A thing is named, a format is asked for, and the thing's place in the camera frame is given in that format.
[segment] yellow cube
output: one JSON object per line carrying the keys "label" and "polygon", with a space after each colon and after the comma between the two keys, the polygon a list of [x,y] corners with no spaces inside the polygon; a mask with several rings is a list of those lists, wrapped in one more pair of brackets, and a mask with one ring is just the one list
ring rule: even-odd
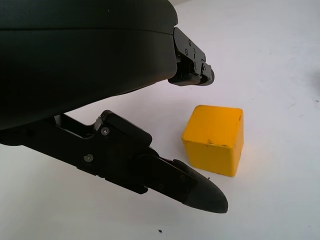
{"label": "yellow cube", "polygon": [[244,111],[199,105],[182,140],[192,166],[233,177],[244,145]]}

